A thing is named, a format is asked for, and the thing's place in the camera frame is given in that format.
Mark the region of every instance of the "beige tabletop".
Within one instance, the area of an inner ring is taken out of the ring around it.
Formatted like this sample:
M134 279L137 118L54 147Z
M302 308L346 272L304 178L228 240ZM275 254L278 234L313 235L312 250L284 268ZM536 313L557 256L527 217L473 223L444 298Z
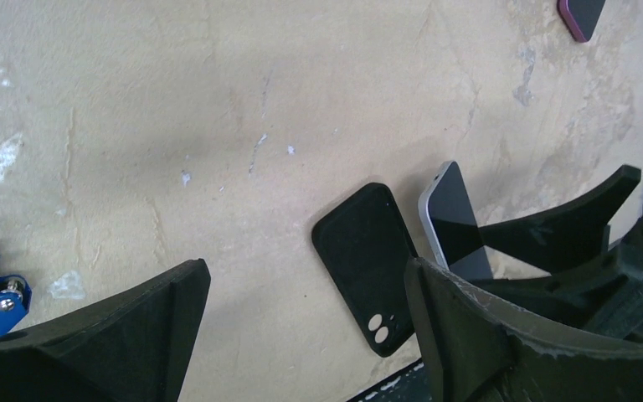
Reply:
M19 327L204 258L181 400L345 400L417 358L414 339L369 349L310 232L379 181L430 255L416 204L449 159L480 223L642 167L643 2L607 2L576 44L552 0L0 0L0 273L34 294Z

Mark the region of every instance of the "screw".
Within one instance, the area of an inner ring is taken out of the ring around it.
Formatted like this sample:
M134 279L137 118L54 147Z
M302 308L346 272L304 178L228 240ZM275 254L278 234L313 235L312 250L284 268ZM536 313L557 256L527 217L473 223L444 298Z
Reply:
M0 312L10 312L16 307L16 303L11 299L3 299L0 301Z

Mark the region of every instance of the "purple smartphone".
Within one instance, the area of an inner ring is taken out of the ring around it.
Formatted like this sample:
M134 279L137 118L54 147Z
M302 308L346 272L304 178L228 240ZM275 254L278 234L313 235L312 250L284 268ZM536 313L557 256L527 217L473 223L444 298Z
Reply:
M558 12L575 40L584 43L593 37L604 5L605 0L558 0Z

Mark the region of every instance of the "smartphone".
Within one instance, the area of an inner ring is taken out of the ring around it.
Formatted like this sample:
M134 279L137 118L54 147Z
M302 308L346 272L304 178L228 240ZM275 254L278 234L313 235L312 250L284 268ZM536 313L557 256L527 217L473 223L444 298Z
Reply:
M440 266L466 281L491 279L491 266L457 162L445 162L420 195L420 222Z
M558 12L573 38L581 43L593 37L605 0L558 0Z

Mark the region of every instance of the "silver smartphone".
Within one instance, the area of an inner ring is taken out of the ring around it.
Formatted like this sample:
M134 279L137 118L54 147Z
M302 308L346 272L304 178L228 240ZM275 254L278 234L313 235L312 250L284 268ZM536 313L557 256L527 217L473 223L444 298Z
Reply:
M477 227L470 196L455 161L445 162L420 195L420 222L435 261L461 278L491 279L491 266Z

